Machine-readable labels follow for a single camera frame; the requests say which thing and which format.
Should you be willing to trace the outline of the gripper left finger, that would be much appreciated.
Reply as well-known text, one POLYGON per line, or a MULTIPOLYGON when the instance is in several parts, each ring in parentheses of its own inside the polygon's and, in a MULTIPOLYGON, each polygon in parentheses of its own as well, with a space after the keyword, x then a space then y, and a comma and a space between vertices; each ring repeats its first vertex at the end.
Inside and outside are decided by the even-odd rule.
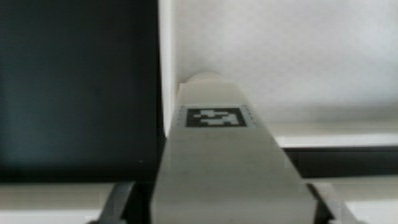
POLYGON ((112 187, 99 217, 87 224, 151 224, 149 196, 147 184, 119 182, 112 187))

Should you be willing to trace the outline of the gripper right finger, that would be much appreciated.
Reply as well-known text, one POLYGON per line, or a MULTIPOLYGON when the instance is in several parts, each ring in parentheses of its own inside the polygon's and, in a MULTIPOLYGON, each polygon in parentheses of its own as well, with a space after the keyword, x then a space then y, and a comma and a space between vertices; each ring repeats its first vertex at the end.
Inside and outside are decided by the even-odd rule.
POLYGON ((318 202, 314 224, 361 224, 332 185, 309 183, 307 188, 318 202))

